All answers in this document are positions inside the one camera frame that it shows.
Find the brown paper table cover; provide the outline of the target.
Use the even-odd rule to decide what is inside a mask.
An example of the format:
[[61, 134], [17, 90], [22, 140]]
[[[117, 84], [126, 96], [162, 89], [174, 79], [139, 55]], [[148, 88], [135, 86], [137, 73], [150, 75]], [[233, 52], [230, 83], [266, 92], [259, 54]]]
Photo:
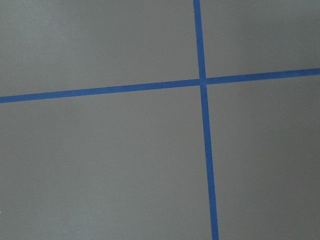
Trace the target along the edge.
[[317, 0], [3, 0], [3, 240], [317, 240]]

